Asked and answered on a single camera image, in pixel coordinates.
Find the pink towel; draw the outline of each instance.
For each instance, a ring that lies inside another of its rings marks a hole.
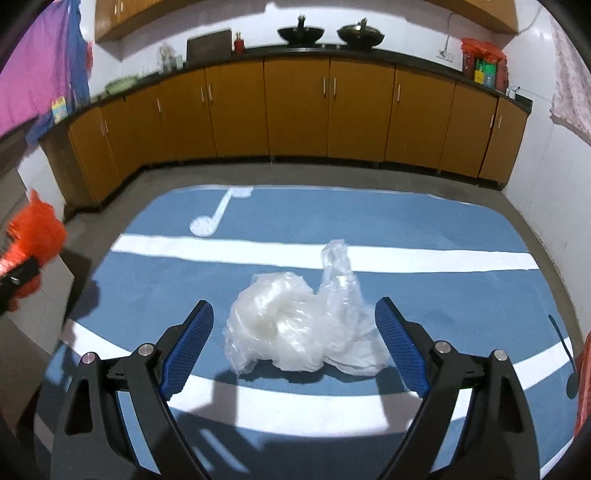
[[[0,137],[51,109],[66,96],[69,2],[55,1],[37,17],[0,72]]]

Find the red bottle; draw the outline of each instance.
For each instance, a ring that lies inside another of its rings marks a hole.
[[[244,40],[240,32],[236,32],[236,40],[234,40],[234,54],[241,55],[244,53]]]

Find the white music note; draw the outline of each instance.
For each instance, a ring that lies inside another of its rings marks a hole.
[[[222,216],[226,211],[228,203],[232,197],[237,199],[246,199],[252,194],[252,187],[232,187],[222,197],[219,205],[216,208],[213,217],[207,215],[198,216],[191,222],[190,229],[193,235],[196,236],[212,236],[222,220]]]

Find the red plastic bag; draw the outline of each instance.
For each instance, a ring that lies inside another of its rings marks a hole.
[[[12,239],[12,244],[0,258],[0,277],[29,257],[35,257],[40,268],[43,268],[60,253],[67,236],[66,228],[56,218],[53,207],[42,202],[35,190],[31,194],[29,205],[18,212],[10,222],[7,233]],[[16,310],[16,299],[23,299],[35,293],[40,287],[41,275],[38,275],[17,291],[15,298],[9,303],[8,310]]]

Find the metal screw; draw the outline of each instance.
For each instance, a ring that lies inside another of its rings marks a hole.
[[[495,350],[495,358],[501,362],[504,362],[509,358],[509,355],[507,355],[503,350]]]
[[[138,353],[141,356],[148,356],[154,351],[154,345],[151,343],[145,343],[138,348]]]
[[[435,350],[439,353],[449,353],[452,351],[452,346],[447,342],[437,342],[435,344]]]
[[[82,363],[86,364],[86,365],[91,364],[92,362],[95,361],[95,358],[96,358],[96,355],[94,353],[92,353],[92,352],[85,353],[82,356]]]

